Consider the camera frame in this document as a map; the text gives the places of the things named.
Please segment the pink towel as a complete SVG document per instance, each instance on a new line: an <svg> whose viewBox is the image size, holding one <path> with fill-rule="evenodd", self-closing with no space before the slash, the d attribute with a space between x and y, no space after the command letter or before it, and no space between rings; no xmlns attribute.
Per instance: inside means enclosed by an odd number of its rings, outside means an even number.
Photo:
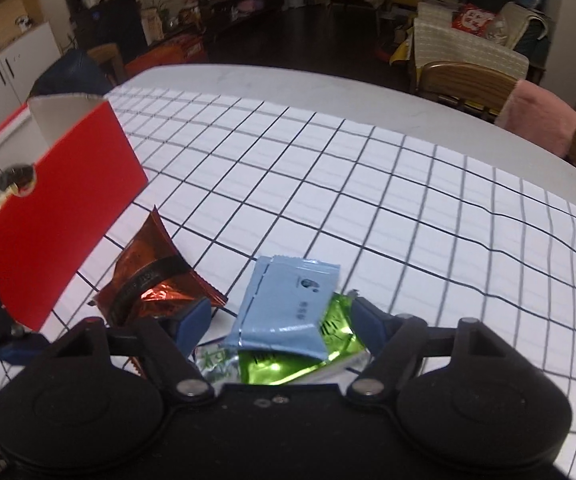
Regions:
<svg viewBox="0 0 576 480"><path fill-rule="evenodd" d="M576 111L554 93L520 79L504 102L495 125L565 158L576 133Z"/></svg>

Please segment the red white cardboard box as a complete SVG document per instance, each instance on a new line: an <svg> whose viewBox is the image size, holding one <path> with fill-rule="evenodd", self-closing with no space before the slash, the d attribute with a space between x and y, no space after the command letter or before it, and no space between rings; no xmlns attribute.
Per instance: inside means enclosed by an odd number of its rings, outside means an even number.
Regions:
<svg viewBox="0 0 576 480"><path fill-rule="evenodd" d="M110 102L86 94L30 99L0 125L0 174L17 164L36 185L0 192L0 301L40 330L148 179Z"/></svg>

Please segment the red cushion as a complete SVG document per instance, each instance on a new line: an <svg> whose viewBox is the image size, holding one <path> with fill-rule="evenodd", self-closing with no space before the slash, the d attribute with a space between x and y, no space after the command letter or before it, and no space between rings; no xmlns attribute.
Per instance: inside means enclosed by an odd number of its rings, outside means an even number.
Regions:
<svg viewBox="0 0 576 480"><path fill-rule="evenodd" d="M452 19L452 28L481 37L486 27L493 23L496 13L481 9L474 4L466 4Z"/></svg>

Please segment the black sesame snack packet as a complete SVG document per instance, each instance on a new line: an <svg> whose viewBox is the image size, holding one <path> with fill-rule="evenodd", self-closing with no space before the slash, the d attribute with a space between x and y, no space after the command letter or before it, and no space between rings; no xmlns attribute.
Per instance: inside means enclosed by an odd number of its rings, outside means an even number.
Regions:
<svg viewBox="0 0 576 480"><path fill-rule="evenodd" d="M36 172L33 165L12 165L0 174L0 192L27 196L34 190L36 185Z"/></svg>

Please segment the white checkered tablecloth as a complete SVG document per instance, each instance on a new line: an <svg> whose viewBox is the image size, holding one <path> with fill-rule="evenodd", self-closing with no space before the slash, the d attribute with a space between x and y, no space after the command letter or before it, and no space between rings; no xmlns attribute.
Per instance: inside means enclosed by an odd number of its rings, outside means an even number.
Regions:
<svg viewBox="0 0 576 480"><path fill-rule="evenodd" d="M151 210L226 294L203 344L230 330L254 263L336 264L341 292L432 325L479 318L572 404L557 463L576 479L576 203L444 146L272 102L123 86L110 105L146 188L74 274L44 325L94 313Z"/></svg>

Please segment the light blue snack packet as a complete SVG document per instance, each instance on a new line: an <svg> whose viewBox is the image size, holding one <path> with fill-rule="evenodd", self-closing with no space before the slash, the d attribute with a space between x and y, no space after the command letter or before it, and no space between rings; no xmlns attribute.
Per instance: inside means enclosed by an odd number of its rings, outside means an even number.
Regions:
<svg viewBox="0 0 576 480"><path fill-rule="evenodd" d="M222 346L326 359L327 349L319 329L339 274L337 264L260 256Z"/></svg>

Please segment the black water dispenser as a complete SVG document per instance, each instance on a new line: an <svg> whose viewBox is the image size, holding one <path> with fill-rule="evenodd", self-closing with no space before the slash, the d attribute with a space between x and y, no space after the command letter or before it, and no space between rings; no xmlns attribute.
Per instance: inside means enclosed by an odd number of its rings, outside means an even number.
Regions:
<svg viewBox="0 0 576 480"><path fill-rule="evenodd" d="M147 50L137 0L66 0L75 44L84 50L116 44L124 62Z"/></svg>

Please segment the orange gift boxes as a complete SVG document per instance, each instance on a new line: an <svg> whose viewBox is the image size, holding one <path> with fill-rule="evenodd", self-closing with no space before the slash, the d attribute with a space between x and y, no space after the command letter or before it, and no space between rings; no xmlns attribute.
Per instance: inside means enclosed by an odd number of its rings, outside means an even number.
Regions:
<svg viewBox="0 0 576 480"><path fill-rule="evenodd" d="M207 63L207 50L205 50L201 36L192 34L178 35L166 40L148 52L125 65L128 77L133 78L154 67Z"/></svg>

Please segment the sofa with cream cover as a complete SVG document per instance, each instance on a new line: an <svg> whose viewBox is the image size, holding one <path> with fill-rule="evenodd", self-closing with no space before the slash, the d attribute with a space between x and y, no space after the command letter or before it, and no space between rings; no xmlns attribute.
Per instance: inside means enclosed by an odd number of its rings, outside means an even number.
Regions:
<svg viewBox="0 0 576 480"><path fill-rule="evenodd" d="M530 63L547 53L550 24L542 14L507 2L479 37L452 28L461 8L437 0L420 2L389 63L407 62L415 73L434 62L469 63L524 79Z"/></svg>

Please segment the dark red foil snack packet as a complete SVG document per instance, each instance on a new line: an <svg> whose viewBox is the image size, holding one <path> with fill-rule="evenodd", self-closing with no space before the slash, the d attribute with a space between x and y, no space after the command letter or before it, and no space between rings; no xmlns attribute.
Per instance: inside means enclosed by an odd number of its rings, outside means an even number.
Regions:
<svg viewBox="0 0 576 480"><path fill-rule="evenodd" d="M200 299L209 300L211 309L227 304L227 297L183 257L154 209L120 253L93 304L109 325L123 327L137 318L168 318Z"/></svg>

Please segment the green snack packet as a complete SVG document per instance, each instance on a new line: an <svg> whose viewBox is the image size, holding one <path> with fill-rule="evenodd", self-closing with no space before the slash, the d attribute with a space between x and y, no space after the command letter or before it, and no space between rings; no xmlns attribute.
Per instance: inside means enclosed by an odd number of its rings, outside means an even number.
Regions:
<svg viewBox="0 0 576 480"><path fill-rule="evenodd" d="M236 382L257 386L279 386L288 382L309 382L335 374L347 367L359 368L369 359L368 351L353 333L350 310L353 297L334 294L320 325L327 358L288 352L227 349L206 344L193 352L201 374L213 384Z"/></svg>

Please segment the chair with dark jacket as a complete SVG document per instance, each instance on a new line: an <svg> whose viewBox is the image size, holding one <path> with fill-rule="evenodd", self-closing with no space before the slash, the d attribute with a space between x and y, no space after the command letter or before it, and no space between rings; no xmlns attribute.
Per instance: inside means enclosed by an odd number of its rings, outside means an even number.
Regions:
<svg viewBox="0 0 576 480"><path fill-rule="evenodd" d="M123 58L116 44L82 50L71 49L50 65L31 87L29 96L56 96L81 93L105 96L128 80Z"/></svg>

